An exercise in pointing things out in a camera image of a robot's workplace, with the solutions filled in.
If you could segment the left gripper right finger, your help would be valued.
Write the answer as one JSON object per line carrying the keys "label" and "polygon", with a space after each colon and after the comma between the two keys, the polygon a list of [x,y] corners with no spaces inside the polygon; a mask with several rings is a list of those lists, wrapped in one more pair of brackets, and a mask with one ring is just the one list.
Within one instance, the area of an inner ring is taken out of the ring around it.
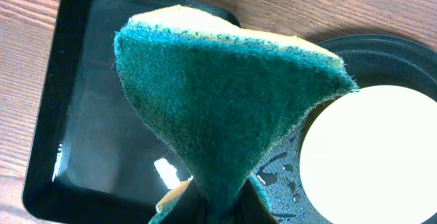
{"label": "left gripper right finger", "polygon": [[235,223],[277,224],[277,221],[262,203],[250,180],[247,180],[241,188],[235,206]]}

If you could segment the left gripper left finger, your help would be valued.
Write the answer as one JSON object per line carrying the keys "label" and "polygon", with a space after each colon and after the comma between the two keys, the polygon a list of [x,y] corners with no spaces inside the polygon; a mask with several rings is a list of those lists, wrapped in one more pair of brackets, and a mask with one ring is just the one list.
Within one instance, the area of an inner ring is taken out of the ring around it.
{"label": "left gripper left finger", "polygon": [[206,206],[198,191],[195,180],[180,182],[163,198],[162,205],[175,203],[164,217],[162,224],[207,224]]}

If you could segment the green yellow sponge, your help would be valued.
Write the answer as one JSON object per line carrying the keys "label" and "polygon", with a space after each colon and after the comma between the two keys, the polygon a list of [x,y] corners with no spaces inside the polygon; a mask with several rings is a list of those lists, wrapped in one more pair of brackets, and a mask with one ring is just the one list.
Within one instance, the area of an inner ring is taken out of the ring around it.
{"label": "green yellow sponge", "polygon": [[312,109],[358,89],[320,46],[182,5],[131,16],[113,46],[126,98],[184,161],[210,223],[236,219],[252,170]]}

